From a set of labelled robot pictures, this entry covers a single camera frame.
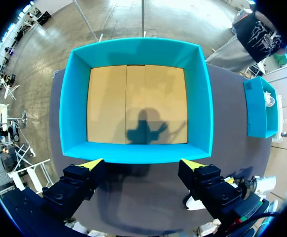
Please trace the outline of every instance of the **small teal container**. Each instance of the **small teal container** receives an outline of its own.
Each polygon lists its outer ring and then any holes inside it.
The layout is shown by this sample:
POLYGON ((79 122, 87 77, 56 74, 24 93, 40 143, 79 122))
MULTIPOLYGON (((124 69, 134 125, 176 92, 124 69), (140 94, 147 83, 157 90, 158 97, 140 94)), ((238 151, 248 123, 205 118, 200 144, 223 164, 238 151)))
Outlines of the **small teal container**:
POLYGON ((74 49, 68 59, 60 97, 59 131, 63 155, 114 163, 167 163, 210 157, 214 112, 210 80, 201 47, 159 38, 126 38, 74 49), (87 96, 93 68, 158 65, 184 69, 187 144, 124 145, 87 141, 87 96))
POLYGON ((248 111, 248 136, 268 138, 278 131, 278 107, 275 89, 262 77, 243 82, 248 111), (275 99, 272 107, 266 107, 264 92, 275 99))

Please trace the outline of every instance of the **metal pole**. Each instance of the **metal pole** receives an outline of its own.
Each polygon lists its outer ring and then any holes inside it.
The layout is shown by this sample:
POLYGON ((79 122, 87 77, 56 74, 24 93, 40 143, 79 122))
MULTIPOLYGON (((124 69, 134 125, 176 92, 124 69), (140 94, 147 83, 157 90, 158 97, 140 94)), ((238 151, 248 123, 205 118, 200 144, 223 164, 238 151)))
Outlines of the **metal pole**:
POLYGON ((96 37, 96 35, 94 34, 94 31, 93 31, 93 29, 91 28, 91 26, 90 26, 88 20, 86 19, 85 15, 83 14, 83 12, 82 12, 82 10, 81 10, 79 4, 76 2, 76 0, 72 0, 72 1, 73 1, 73 3, 75 4, 76 8, 78 8, 78 11, 80 12, 82 18, 84 19, 86 25, 89 27, 89 29, 90 29, 90 31, 91 31, 91 35, 96 39, 97 42, 99 42, 99 39, 98 39, 98 38, 96 37))
POLYGON ((145 34, 144 34, 144 0, 142 0, 142 37, 145 37, 145 34))

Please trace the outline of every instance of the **person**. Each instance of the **person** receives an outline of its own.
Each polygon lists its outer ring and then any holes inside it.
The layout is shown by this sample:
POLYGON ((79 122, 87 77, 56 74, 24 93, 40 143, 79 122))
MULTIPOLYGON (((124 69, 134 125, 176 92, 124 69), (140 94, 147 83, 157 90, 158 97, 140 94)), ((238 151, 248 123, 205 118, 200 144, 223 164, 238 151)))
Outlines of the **person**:
POLYGON ((287 53, 287 45, 276 28, 259 11, 234 24, 236 35, 206 59, 206 63, 239 72, 268 56, 287 53))

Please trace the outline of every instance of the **cable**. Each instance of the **cable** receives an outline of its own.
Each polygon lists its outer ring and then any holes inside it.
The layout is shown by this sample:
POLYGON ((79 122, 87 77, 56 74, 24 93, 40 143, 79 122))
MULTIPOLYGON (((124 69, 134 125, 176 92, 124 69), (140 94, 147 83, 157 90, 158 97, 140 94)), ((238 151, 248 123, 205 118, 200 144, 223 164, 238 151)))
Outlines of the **cable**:
POLYGON ((232 232, 237 231, 238 229, 242 228, 243 226, 253 222, 253 221, 257 221, 258 219, 264 218, 264 217, 268 217, 268 216, 279 216, 279 212, 266 212, 266 213, 262 213, 259 215, 255 215, 250 217, 249 219, 245 220, 244 222, 241 222, 240 224, 236 225, 234 228, 232 228, 231 230, 225 232, 225 236, 228 236, 230 234, 232 234, 232 232))

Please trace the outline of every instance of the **white chair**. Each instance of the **white chair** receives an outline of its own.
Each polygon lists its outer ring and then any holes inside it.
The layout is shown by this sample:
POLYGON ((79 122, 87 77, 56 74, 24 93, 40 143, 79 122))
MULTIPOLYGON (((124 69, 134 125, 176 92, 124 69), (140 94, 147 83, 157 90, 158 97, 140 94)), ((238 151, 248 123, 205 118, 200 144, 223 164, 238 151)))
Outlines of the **white chair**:
POLYGON ((0 122, 2 123, 2 130, 7 131, 7 107, 8 105, 0 103, 0 122))
POLYGON ((25 187, 23 185, 23 182, 21 181, 19 173, 21 173, 22 171, 27 171, 30 179, 33 182, 34 188, 36 189, 36 193, 39 194, 42 192, 43 185, 41 184, 37 174, 35 173, 36 167, 40 166, 40 168, 43 171, 43 174, 47 180, 46 185, 44 185, 44 187, 50 187, 54 184, 53 181, 51 180, 47 170, 46 170, 46 167, 45 167, 45 163, 48 161, 50 161, 50 159, 44 160, 44 161, 39 162, 37 164, 33 164, 33 165, 26 167, 24 169, 12 171, 12 172, 8 173, 8 176, 13 179, 15 186, 22 191, 25 189, 25 187))
POLYGON ((3 78, 1 79, 1 83, 3 84, 3 86, 4 86, 4 88, 5 88, 4 98, 6 99, 6 98, 8 97, 8 95, 9 95, 9 96, 11 96, 11 98, 12 98, 13 100, 16 100, 16 98, 14 97, 14 95, 13 95, 12 92, 13 92, 16 88, 18 88, 20 85, 16 85, 16 86, 14 86, 12 89, 10 89, 10 85, 7 85, 7 84, 5 83, 5 81, 4 81, 3 78))
POLYGON ((265 74, 265 73, 266 73, 265 68, 264 68, 265 59, 263 59, 262 61, 260 61, 260 62, 255 63, 255 64, 252 65, 252 67, 254 67, 255 69, 257 69, 257 72, 256 72, 256 73, 253 72, 253 71, 250 69, 250 67, 248 67, 248 68, 246 69, 246 71, 244 72, 244 75, 247 74, 247 71, 248 71, 248 70, 251 72, 251 74, 252 74, 252 76, 253 76, 254 78, 258 75, 259 72, 262 72, 263 74, 265 74))

